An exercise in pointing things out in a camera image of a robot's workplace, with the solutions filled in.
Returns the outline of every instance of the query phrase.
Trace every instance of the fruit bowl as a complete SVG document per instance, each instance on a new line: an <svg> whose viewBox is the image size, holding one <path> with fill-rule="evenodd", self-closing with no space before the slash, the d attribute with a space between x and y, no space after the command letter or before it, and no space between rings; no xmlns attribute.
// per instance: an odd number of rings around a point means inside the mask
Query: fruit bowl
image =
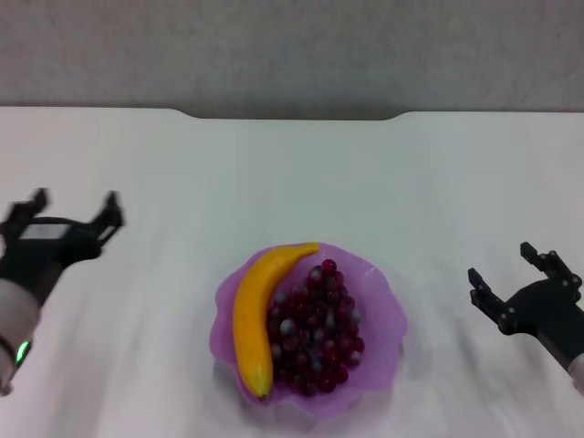
<svg viewBox="0 0 584 438"><path fill-rule="evenodd" d="M388 389L395 377L399 347L408 327L407 318L392 294L383 273L367 260L333 245L319 244L320 250L300 260L278 285L275 292L288 290L302 281L314 265L324 259L336 260L344 273L345 286L357 302L362 314L360 336L367 349L363 352L359 367L351 370L349 379L330 394L315 397L300 395L288 386L275 382L265 401L259 401L244 386L237 370L233 340L233 310L235 294L249 267L266 251L263 249L231 274L217 289L215 303L217 316L211 330L209 345L211 352L227 364L236 374L239 388L252 403L275 405L292 403L317 418L338 415L349 408L361 394L368 391Z"/></svg>

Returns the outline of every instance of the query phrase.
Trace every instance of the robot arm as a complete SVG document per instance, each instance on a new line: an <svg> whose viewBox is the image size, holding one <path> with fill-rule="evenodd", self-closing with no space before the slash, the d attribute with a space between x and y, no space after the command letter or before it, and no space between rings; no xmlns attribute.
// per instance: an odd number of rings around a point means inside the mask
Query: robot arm
<svg viewBox="0 0 584 438"><path fill-rule="evenodd" d="M0 394L32 347L40 310L63 271L101 255L102 247L123 226L115 193L90 223L58 217L37 217L47 206L38 190L25 203L14 203L0 224L5 252L0 259Z"/></svg>
<svg viewBox="0 0 584 438"><path fill-rule="evenodd" d="M471 300L503 334L526 333L537 338L584 394L584 312L576 305L581 298L582 279L555 251L538 254L529 243L523 243L521 256L547 279L520 289L504 302L471 268Z"/></svg>

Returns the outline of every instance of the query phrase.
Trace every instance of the green led light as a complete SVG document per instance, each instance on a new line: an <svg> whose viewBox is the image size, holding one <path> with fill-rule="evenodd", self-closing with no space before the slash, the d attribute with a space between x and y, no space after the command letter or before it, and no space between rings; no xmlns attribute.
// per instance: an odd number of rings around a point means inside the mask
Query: green led light
<svg viewBox="0 0 584 438"><path fill-rule="evenodd" d="M18 352L16 354L16 363L20 363L25 358L26 352L28 351L28 346L30 345L30 341L25 340L20 347L18 347Z"/></svg>

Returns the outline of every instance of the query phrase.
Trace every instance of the red grape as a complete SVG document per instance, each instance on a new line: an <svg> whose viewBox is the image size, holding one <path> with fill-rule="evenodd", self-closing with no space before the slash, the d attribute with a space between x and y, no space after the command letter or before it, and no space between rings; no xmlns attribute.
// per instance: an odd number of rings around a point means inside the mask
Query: red grape
<svg viewBox="0 0 584 438"><path fill-rule="evenodd" d="M311 397L332 392L349 378L347 366L360 363L365 342L355 300L334 260L314 266L289 293L276 293L266 312L274 380Z"/></svg>
<svg viewBox="0 0 584 438"><path fill-rule="evenodd" d="M305 351L299 351L297 353L295 363L300 370L305 369L308 366L309 361L310 358Z"/></svg>
<svg viewBox="0 0 584 438"><path fill-rule="evenodd" d="M349 378L349 372L343 366L340 366L337 372L335 372L335 381L337 384L341 384L347 381Z"/></svg>
<svg viewBox="0 0 584 438"><path fill-rule="evenodd" d="M325 341L324 344L322 344L322 352L323 354L326 354L328 351L335 349L335 342L332 339L329 339L327 341Z"/></svg>
<svg viewBox="0 0 584 438"><path fill-rule="evenodd" d="M305 285L295 284L290 290L290 295L296 300L308 299L308 288Z"/></svg>
<svg viewBox="0 0 584 438"><path fill-rule="evenodd" d="M280 324L280 332L282 336L292 336L296 333L296 324L290 318L284 319L282 324Z"/></svg>
<svg viewBox="0 0 584 438"><path fill-rule="evenodd" d="M276 306L271 307L267 311L267 317L269 319L282 319L282 309Z"/></svg>
<svg viewBox="0 0 584 438"><path fill-rule="evenodd" d="M351 314L351 308L344 302L341 302L337 306L337 310L335 311L335 317L337 321L346 322L349 320Z"/></svg>
<svg viewBox="0 0 584 438"><path fill-rule="evenodd" d="M280 323L277 320L271 320L267 323L267 337L272 342L280 339Z"/></svg>
<svg viewBox="0 0 584 438"><path fill-rule="evenodd" d="M326 293L327 303L331 306L336 306L339 302L339 292L337 289L329 289Z"/></svg>
<svg viewBox="0 0 584 438"><path fill-rule="evenodd" d="M325 276L325 289L334 289L337 286L337 282L335 281L335 277L333 276Z"/></svg>
<svg viewBox="0 0 584 438"><path fill-rule="evenodd" d="M314 289L310 289L308 293L308 300L312 303L319 302L324 296L324 292L319 287L315 287Z"/></svg>
<svg viewBox="0 0 584 438"><path fill-rule="evenodd" d="M327 306L324 305L324 303L317 303L315 307L315 314L317 315L318 319L324 321L328 313L329 310L327 309Z"/></svg>
<svg viewBox="0 0 584 438"><path fill-rule="evenodd" d="M337 384L331 376L325 376L320 380L318 386L323 392L333 392Z"/></svg>
<svg viewBox="0 0 584 438"><path fill-rule="evenodd" d="M345 276L343 276L343 273L340 271L335 272L335 286L336 287L341 287L345 284Z"/></svg>
<svg viewBox="0 0 584 438"><path fill-rule="evenodd" d="M318 386L312 381L305 381L304 384L300 387L300 393L305 397L312 397L313 395L317 395L317 392Z"/></svg>
<svg viewBox="0 0 584 438"><path fill-rule="evenodd" d="M359 354L358 351L353 351L345 359L345 362L347 363L347 365L350 365L351 367L359 365L360 361L361 361L361 355Z"/></svg>
<svg viewBox="0 0 584 438"><path fill-rule="evenodd" d="M307 316L307 305L305 303L303 303L302 301L299 301L295 304L294 306L294 317L297 320L304 320Z"/></svg>
<svg viewBox="0 0 584 438"><path fill-rule="evenodd" d="M307 329L301 328L298 331L298 343L302 347L307 347L310 343L310 332Z"/></svg>
<svg viewBox="0 0 584 438"><path fill-rule="evenodd" d="M316 329L318 327L319 321L316 314L312 314L307 319L307 327L309 329Z"/></svg>
<svg viewBox="0 0 584 438"><path fill-rule="evenodd" d="M355 349L351 338L341 338L337 345L344 355L350 354Z"/></svg>
<svg viewBox="0 0 584 438"><path fill-rule="evenodd" d="M365 350L365 341L363 338L357 336L354 341L355 344L355 351L362 353Z"/></svg>
<svg viewBox="0 0 584 438"><path fill-rule="evenodd" d="M337 271L337 264L334 260L328 258L320 264L320 269L325 276L329 276Z"/></svg>
<svg viewBox="0 0 584 438"><path fill-rule="evenodd" d="M282 341L282 348L285 351L292 351L294 349L297 349L298 347L298 338L296 336L291 336L289 338L286 338Z"/></svg>
<svg viewBox="0 0 584 438"><path fill-rule="evenodd" d="M325 353L325 361L331 366L335 367L340 364L340 355L336 349L330 349Z"/></svg>
<svg viewBox="0 0 584 438"><path fill-rule="evenodd" d="M352 336L357 336L359 335L359 326L356 326L355 324L349 324L347 326L347 332Z"/></svg>
<svg viewBox="0 0 584 438"><path fill-rule="evenodd" d="M340 293L340 297L343 299L345 299L346 297L349 296L349 291L344 286L339 287L339 293Z"/></svg>
<svg viewBox="0 0 584 438"><path fill-rule="evenodd" d="M282 348L278 344L272 344L272 360L280 360L282 359Z"/></svg>
<svg viewBox="0 0 584 438"><path fill-rule="evenodd" d="M309 287L316 287L318 285L320 285L320 283L322 283L322 279L323 279L323 275L322 275L322 269L320 269L320 266L314 266L312 269L310 269L310 272L308 272L308 286Z"/></svg>

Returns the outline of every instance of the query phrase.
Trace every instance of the tabletop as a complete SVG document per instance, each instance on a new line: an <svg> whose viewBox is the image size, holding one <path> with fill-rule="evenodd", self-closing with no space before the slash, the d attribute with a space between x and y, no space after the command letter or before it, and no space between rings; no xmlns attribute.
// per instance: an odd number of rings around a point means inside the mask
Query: tabletop
<svg viewBox="0 0 584 438"><path fill-rule="evenodd" d="M541 275L529 241L584 275L584 115L197 120L165 109L0 109L0 209L50 189L127 226L72 266L0 400L11 437L573 437L584 400L528 336L471 305ZM410 320L391 391L315 421L243 402L208 336L221 281L257 250L320 241L370 260Z"/></svg>

